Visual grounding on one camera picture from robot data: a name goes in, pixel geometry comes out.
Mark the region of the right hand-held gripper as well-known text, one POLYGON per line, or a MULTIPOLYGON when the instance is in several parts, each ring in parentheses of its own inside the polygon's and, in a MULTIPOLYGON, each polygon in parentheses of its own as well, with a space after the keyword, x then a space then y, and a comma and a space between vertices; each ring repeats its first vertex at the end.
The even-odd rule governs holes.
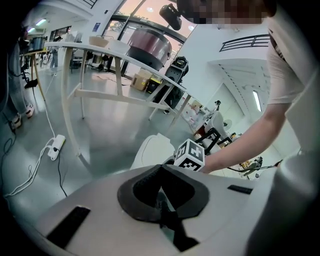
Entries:
POLYGON ((205 149, 188 138, 178 147, 173 165, 199 172, 205 166, 205 149))

